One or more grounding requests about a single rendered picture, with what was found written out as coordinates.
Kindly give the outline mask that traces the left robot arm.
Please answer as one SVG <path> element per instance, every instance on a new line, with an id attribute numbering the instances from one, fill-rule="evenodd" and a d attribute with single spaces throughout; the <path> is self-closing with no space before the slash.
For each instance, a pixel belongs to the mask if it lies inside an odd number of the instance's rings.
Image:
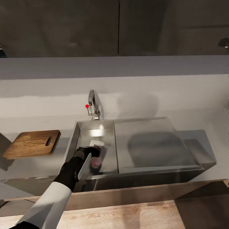
<path id="1" fill-rule="evenodd" d="M 97 146 L 97 147 L 95 147 Z M 102 141 L 91 140 L 89 147 L 79 147 L 65 162 L 58 176 L 39 200 L 10 229 L 56 229 L 67 202 L 91 157 L 100 157 Z"/>

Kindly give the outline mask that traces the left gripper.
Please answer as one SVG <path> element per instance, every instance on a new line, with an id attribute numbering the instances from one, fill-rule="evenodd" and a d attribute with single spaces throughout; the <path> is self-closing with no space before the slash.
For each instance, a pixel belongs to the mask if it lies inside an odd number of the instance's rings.
<path id="1" fill-rule="evenodd" d="M 89 147 L 90 148 L 90 147 Z M 95 147 L 95 148 L 91 148 L 92 151 L 93 151 L 93 155 L 92 157 L 100 157 L 100 151 L 101 149 L 99 149 L 98 147 Z"/>

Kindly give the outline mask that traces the cutting board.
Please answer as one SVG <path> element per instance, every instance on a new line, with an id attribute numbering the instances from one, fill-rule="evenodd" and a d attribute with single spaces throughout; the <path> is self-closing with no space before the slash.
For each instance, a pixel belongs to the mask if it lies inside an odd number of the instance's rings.
<path id="1" fill-rule="evenodd" d="M 4 158 L 50 154 L 59 137 L 59 130 L 22 132 L 3 154 Z M 50 138 L 50 145 L 47 146 Z"/>

